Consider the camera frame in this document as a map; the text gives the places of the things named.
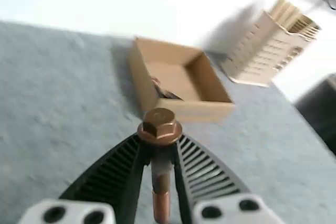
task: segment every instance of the beige plastic crate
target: beige plastic crate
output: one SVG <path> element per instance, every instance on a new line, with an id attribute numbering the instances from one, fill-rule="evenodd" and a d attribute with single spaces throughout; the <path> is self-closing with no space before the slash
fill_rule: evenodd
<path id="1" fill-rule="evenodd" d="M 311 19 L 298 14 L 300 17 L 295 20 L 284 21 L 280 16 L 275 22 L 274 10 L 271 14 L 263 12 L 223 62 L 228 77 L 234 82 L 267 87 L 279 71 L 316 39 L 320 30 Z"/>

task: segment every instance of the table surface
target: table surface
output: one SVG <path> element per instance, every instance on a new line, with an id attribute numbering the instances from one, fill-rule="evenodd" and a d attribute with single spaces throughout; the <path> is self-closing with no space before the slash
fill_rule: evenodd
<path id="1" fill-rule="evenodd" d="M 127 64 L 132 41 L 0 23 L 0 218 L 15 223 L 57 198 L 132 134 L 141 113 Z M 279 90 L 230 82 L 236 104 L 218 123 L 185 123 L 286 223 L 334 223 L 334 156 Z M 180 221 L 172 186 L 172 222 Z M 152 223 L 144 170 L 135 223 Z"/>

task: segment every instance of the copper bolt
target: copper bolt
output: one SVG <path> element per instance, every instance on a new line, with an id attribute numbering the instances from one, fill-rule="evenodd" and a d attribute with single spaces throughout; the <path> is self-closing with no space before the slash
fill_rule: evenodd
<path id="1" fill-rule="evenodd" d="M 138 127 L 141 139 L 154 145 L 169 145 L 182 135 L 182 126 L 176 121 L 174 112 L 156 108 L 146 113 Z"/>
<path id="2" fill-rule="evenodd" d="M 156 108 L 146 113 L 138 127 L 138 136 L 152 144 L 151 170 L 153 185 L 153 211 L 157 223 L 169 222 L 170 217 L 170 172 L 172 163 L 168 145 L 182 135 L 182 126 L 174 112 Z"/>

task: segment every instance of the bolt head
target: bolt head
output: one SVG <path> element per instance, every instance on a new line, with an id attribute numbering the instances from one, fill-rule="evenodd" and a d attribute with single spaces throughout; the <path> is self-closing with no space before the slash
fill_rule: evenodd
<path id="1" fill-rule="evenodd" d="M 176 118 L 174 112 L 156 108 L 146 113 L 142 123 L 143 131 L 160 139 L 172 136 L 176 130 Z"/>

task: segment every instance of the open cardboard box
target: open cardboard box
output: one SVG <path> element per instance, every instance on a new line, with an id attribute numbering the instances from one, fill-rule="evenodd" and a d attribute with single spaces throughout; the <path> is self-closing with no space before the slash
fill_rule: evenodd
<path id="1" fill-rule="evenodd" d="M 144 112 L 172 110 L 188 121 L 218 121 L 234 109 L 209 59 L 200 49 L 136 38 L 129 58 L 134 84 Z M 182 100 L 160 98 L 152 77 Z"/>

